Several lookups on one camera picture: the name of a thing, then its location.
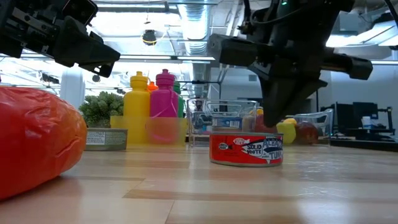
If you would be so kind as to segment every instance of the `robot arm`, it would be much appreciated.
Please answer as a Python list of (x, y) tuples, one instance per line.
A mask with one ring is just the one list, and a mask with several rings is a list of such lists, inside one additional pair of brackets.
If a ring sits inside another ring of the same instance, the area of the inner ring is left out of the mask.
[(340, 11), (350, 11), (354, 0), (273, 0), (251, 12), (244, 0), (240, 27), (247, 40), (213, 34), (208, 51), (220, 63), (245, 66), (258, 75), (264, 101), (264, 124), (274, 126), (327, 83), (321, 70), (348, 73), (367, 80), (369, 60), (334, 54), (325, 47)]
[(1, 0), (0, 53), (20, 58), (29, 49), (108, 78), (120, 53), (87, 34), (97, 12), (91, 0)]

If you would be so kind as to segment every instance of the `red bag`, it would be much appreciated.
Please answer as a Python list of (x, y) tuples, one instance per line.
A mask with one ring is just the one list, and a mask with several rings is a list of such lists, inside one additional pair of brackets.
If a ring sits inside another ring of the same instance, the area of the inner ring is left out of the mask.
[(72, 168), (87, 128), (66, 101), (42, 90), (0, 87), (0, 200)]

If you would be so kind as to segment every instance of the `red apple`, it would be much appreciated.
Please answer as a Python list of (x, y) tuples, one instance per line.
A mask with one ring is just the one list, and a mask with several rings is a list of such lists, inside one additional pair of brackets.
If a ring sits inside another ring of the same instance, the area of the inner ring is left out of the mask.
[(264, 115), (259, 114), (256, 118), (256, 124), (254, 125), (254, 131), (257, 133), (277, 133), (276, 126), (268, 128), (264, 125)]
[(310, 122), (299, 122), (296, 125), (296, 135), (296, 143), (298, 144), (318, 143), (318, 129)]

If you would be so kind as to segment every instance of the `red tuna can label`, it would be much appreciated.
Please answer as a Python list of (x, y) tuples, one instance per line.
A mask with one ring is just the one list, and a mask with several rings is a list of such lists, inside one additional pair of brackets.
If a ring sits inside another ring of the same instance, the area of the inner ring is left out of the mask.
[(283, 135), (214, 133), (210, 160), (232, 166), (277, 166), (283, 161)]

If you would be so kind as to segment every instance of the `wooden table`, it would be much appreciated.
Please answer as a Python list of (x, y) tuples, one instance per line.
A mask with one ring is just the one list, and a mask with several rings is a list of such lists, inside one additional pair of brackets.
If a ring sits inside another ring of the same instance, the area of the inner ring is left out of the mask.
[(283, 166), (212, 164), (207, 148), (86, 152), (0, 203), (1, 224), (398, 223), (398, 153), (285, 147)]

